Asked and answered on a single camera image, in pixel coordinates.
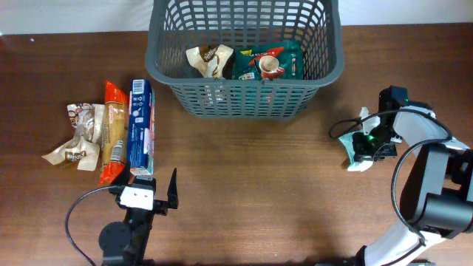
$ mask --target basket rim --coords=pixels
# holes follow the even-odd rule
[[[162,0],[154,0],[154,6],[152,11],[151,20],[149,22],[149,33],[148,33],[148,45],[146,47],[145,55],[145,67],[148,70],[150,76],[156,81],[159,81],[169,86],[291,86],[291,87],[321,87],[329,85],[335,82],[343,72],[345,65],[344,54],[342,49],[342,37],[341,37],[341,22],[340,14],[338,12],[338,0],[331,0],[332,2],[332,13],[331,17],[333,20],[333,35],[335,45],[335,66],[332,71],[323,78],[318,80],[288,80],[288,79],[276,79],[273,81],[261,80],[261,81],[239,81],[239,80],[227,80],[224,78],[170,78],[161,73],[156,68],[155,64],[155,50],[156,50],[156,34],[158,30],[157,20],[159,19],[159,12],[156,8],[159,8],[158,3]]]

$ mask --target teal and white package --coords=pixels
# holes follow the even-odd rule
[[[130,172],[135,176],[153,175],[154,91],[148,80],[132,81],[129,114],[126,159]]]

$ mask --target orange snack bag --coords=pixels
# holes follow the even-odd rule
[[[128,96],[106,82],[103,112],[103,153],[100,184],[111,183],[125,168],[128,136]]]

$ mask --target brown table surface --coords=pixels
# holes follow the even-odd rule
[[[329,126],[362,106],[376,111],[378,93],[396,84],[473,146],[472,33],[473,24],[344,27],[343,74],[291,121],[195,118],[152,81],[157,197],[166,199],[177,167],[180,207],[154,219],[146,258],[207,264],[354,256],[396,220],[389,186],[397,160],[349,173]],[[0,265],[85,265],[65,237],[64,217],[98,187],[99,173],[56,168],[41,155],[72,137],[67,103],[102,102],[105,80],[129,91],[131,79],[150,78],[147,33],[0,40]],[[413,162],[401,171],[399,192]],[[76,208],[70,230],[99,263],[101,229],[123,216],[100,192]],[[463,234],[421,258],[470,265],[472,248],[473,236]]]

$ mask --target barcode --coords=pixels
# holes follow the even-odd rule
[[[133,94],[142,94],[145,92],[145,80],[133,81]]]
[[[110,157],[111,161],[120,162],[122,145],[123,145],[123,141],[118,140],[117,144],[115,144],[115,146],[113,146],[112,156]]]

